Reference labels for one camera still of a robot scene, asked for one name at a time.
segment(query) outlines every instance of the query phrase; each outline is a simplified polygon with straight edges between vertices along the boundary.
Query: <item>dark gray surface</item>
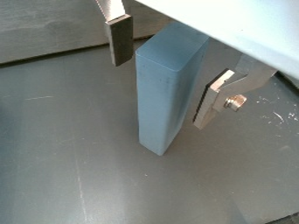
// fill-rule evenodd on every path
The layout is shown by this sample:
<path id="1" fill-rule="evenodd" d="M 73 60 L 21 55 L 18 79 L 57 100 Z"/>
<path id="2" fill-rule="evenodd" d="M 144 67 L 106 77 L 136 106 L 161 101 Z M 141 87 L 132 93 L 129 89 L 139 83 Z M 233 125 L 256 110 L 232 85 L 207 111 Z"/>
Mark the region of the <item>dark gray surface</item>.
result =
<path id="1" fill-rule="evenodd" d="M 169 18 L 125 0 L 135 18 L 135 38 L 153 35 Z M 94 0 L 1 0 L 0 64 L 108 42 Z"/>
<path id="2" fill-rule="evenodd" d="M 239 52 L 211 41 L 163 157 L 137 143 L 136 70 L 108 47 L 0 69 L 0 223 L 265 223 L 299 211 L 297 95 L 277 78 L 199 131 L 204 81 Z"/>

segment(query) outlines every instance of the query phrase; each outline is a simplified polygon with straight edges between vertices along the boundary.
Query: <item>silver metal part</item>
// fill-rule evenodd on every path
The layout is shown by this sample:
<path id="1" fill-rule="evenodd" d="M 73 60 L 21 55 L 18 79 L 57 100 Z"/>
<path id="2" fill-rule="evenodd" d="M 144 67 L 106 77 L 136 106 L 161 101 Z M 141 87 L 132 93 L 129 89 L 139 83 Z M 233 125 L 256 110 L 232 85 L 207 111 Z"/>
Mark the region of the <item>silver metal part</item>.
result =
<path id="1" fill-rule="evenodd" d="M 96 2 L 106 21 L 127 14 L 121 0 L 96 0 Z"/>
<path id="2" fill-rule="evenodd" d="M 133 56 L 133 18 L 124 15 L 105 22 L 105 27 L 110 59 L 117 67 Z"/>
<path id="3" fill-rule="evenodd" d="M 96 0 L 96 2 L 106 19 L 110 59 L 117 67 L 133 56 L 133 18 L 125 14 L 121 0 Z"/>
<path id="4" fill-rule="evenodd" d="M 205 87 L 192 120 L 199 129 L 203 129 L 224 108 L 232 108 L 237 111 L 247 100 L 245 96 L 240 94 L 263 87 L 276 72 L 271 66 L 244 54 L 235 70 L 236 73 L 225 69 Z M 235 77 L 244 75 L 245 77 L 233 80 Z"/>
<path id="5" fill-rule="evenodd" d="M 247 97 L 243 94 L 231 96 L 225 101 L 224 108 L 231 108 L 232 110 L 237 112 L 243 104 L 245 103 L 245 101 L 247 101 Z"/>

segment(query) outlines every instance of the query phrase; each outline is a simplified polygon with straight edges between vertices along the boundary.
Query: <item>scratch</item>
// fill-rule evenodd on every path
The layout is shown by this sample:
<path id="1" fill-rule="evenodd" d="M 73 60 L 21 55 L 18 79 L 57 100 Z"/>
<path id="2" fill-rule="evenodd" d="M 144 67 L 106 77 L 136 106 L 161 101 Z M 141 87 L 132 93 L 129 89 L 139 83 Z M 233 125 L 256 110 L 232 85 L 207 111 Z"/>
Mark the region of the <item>scratch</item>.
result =
<path id="1" fill-rule="evenodd" d="M 85 223 L 88 223 L 86 206 L 85 206 L 85 200 L 84 200 L 84 195 L 82 195 L 82 191 L 81 191 L 80 165 L 78 165 L 78 158 L 77 158 L 77 153 L 76 153 L 76 149 L 74 149 L 74 143 L 73 143 L 74 135 L 73 135 L 72 129 L 70 129 L 70 135 L 72 135 L 72 147 L 73 147 L 73 154 L 74 154 L 76 173 L 77 173 L 77 180 L 78 180 L 80 206 L 81 206 L 81 211 L 84 214 L 84 221 L 85 221 Z"/>
<path id="2" fill-rule="evenodd" d="M 41 96 L 41 97 L 34 97 L 34 98 L 28 98 L 28 99 L 24 99 L 25 101 L 30 101 L 30 100 L 37 100 L 37 99 L 44 99 L 44 98 L 52 98 L 53 96 L 50 95 L 46 95 L 46 96 Z"/>
<path id="3" fill-rule="evenodd" d="M 88 222 L 88 216 L 86 216 L 85 200 L 84 200 L 82 191 L 81 191 L 80 168 L 78 168 L 77 159 L 76 159 L 76 170 L 77 170 L 77 176 L 78 176 L 78 198 L 80 198 L 80 202 L 81 202 L 81 210 L 82 210 L 82 213 L 84 213 L 84 219 L 85 219 L 85 223 L 86 223 Z"/>
<path id="4" fill-rule="evenodd" d="M 279 117 L 279 119 L 281 120 L 281 122 L 284 122 L 283 117 L 273 111 L 273 114 Z"/>

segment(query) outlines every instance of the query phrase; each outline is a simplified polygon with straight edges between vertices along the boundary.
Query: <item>gray floor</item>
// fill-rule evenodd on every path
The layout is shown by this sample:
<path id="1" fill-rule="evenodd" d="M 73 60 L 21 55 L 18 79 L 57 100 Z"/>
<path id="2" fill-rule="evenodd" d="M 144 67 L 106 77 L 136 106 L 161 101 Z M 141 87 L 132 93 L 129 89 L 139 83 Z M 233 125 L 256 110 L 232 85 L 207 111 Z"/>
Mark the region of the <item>gray floor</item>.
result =
<path id="1" fill-rule="evenodd" d="M 137 143 L 135 62 L 108 47 L 0 68 L 0 223 L 265 223 L 299 211 L 297 94 L 275 77 L 199 131 L 205 81 L 239 52 L 211 41 L 163 157 Z"/>

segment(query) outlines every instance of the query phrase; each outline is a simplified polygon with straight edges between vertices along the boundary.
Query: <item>metal plate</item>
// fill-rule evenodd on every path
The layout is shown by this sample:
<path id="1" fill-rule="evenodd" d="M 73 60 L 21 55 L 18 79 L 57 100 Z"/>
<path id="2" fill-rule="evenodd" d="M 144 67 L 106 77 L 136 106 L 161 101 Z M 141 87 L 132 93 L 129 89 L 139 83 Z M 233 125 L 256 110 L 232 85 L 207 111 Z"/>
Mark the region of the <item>metal plate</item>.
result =
<path id="1" fill-rule="evenodd" d="M 133 56 L 133 18 L 124 15 L 108 21 L 105 26 L 112 63 L 120 66 Z"/>

